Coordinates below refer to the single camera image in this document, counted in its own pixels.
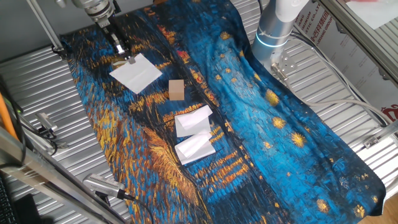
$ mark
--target orange object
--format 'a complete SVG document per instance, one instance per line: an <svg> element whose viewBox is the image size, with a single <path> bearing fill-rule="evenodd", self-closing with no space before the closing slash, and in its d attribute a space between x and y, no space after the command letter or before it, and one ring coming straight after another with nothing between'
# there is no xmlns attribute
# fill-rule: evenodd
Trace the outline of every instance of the orange object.
<svg viewBox="0 0 398 224"><path fill-rule="evenodd" d="M11 117L10 114L8 113L8 109L6 106L6 103L4 102L4 99L2 98L2 94L0 93L0 114L2 118L2 122L4 123L4 126L6 127L6 130L12 137L14 137L16 140L19 141L17 137L17 133L15 132L14 125L12 125Z"/></svg>

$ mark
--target metal clamp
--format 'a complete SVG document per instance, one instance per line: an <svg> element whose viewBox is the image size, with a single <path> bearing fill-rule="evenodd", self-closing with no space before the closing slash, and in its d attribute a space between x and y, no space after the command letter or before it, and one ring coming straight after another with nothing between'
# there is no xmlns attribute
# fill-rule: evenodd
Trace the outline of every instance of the metal clamp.
<svg viewBox="0 0 398 224"><path fill-rule="evenodd" d="M389 124L387 127L376 133L374 136L367 139L363 144L365 145L366 149L369 149L370 147L385 140L396 132L398 132L398 120Z"/></svg>

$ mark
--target white wall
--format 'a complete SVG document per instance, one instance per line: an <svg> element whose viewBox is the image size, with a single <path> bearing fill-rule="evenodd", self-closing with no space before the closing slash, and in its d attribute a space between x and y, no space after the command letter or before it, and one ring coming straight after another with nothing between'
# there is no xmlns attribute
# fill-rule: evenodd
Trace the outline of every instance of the white wall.
<svg viewBox="0 0 398 224"><path fill-rule="evenodd" d="M54 0L37 0L57 34L81 29L93 22L71 1L62 9ZM122 13L152 4L152 0L118 0ZM0 61L51 45L25 0L0 0Z"/></svg>

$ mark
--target white napkin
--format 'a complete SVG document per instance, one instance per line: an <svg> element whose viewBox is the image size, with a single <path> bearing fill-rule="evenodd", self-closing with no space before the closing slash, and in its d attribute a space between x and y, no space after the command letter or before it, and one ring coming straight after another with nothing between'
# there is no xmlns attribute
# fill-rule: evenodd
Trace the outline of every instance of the white napkin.
<svg viewBox="0 0 398 224"><path fill-rule="evenodd" d="M208 117L212 113L210 107L206 105L190 113L176 116L175 131L177 132L177 137L211 132Z"/></svg>
<svg viewBox="0 0 398 224"><path fill-rule="evenodd" d="M185 158L194 155L211 138L211 134L196 134L175 146L176 151L180 151Z"/></svg>
<svg viewBox="0 0 398 224"><path fill-rule="evenodd" d="M109 74L134 93L140 93L161 76L162 72L142 54L137 55L134 59L135 63L125 63Z"/></svg>
<svg viewBox="0 0 398 224"><path fill-rule="evenodd" d="M197 150L196 153L192 154L192 156L190 156L189 158L186 158L180 151L177 150L177 155L178 158L180 158L181 164L185 165L189 162L193 162L197 159L200 159L202 157L205 156L209 156L210 154L215 153L216 150L213 148L213 146L211 145L211 143L209 141L207 141L206 143L204 143L204 145L202 145L201 148L199 148L199 150Z"/></svg>

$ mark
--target white cable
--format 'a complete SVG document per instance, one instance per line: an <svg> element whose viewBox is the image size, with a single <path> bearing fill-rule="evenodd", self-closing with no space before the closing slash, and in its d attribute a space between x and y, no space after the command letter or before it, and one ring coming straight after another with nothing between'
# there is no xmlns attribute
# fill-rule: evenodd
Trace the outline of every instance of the white cable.
<svg viewBox="0 0 398 224"><path fill-rule="evenodd" d="M303 103L305 103L306 105L309 106L329 106L329 105L334 105L334 104L342 104L342 103L353 103L356 105L361 105L366 107L367 109L375 112L377 115L379 115L380 117L382 117L387 124L391 124L392 121L390 120L390 118L387 117L387 115L385 115L384 113L382 113L381 111L379 111L377 108L375 108L372 105L369 105L365 102L359 101L359 100L331 100L331 101L326 101L326 102L321 102L321 103L311 103L308 101L305 101L304 99L302 99L301 97L299 97L296 92L293 90L292 86L290 85L290 83L286 80L285 84L287 85L287 88L299 99L301 100Z"/></svg>
<svg viewBox="0 0 398 224"><path fill-rule="evenodd" d="M305 45L311 47L311 49L313 49L315 51L315 53L324 61L326 62L329 66L331 66L338 74L339 76L343 79L343 81L346 84L346 87L348 88L348 90L351 92L351 94L357 98L355 92L352 90L352 88L349 85L348 80L346 79L346 77L329 61L329 59L325 56L325 58L323 58L319 53L318 50L321 51L320 49L314 49L312 46L308 45L306 42L300 40L300 39L293 39L293 40L299 40L301 42L303 42ZM382 113L381 111L379 111L377 108L375 108L374 106L365 103L363 101L359 101L359 98L357 98L358 100L332 100L332 101L326 101L326 102L322 102L322 103L310 103L305 101L304 99L302 99L301 97L299 97L296 92L293 90L292 86L290 85L290 83L286 80L285 84L287 85L287 87L289 88L289 90L301 101L303 101L306 105L309 106L328 106L328 105L333 105L333 104L341 104L341 103L353 103L353 104L357 104L357 105L361 105L366 107L367 109L373 111L374 113L376 113L377 115L379 115L387 124L391 124L392 121L390 120L390 118L385 115L384 113Z"/></svg>

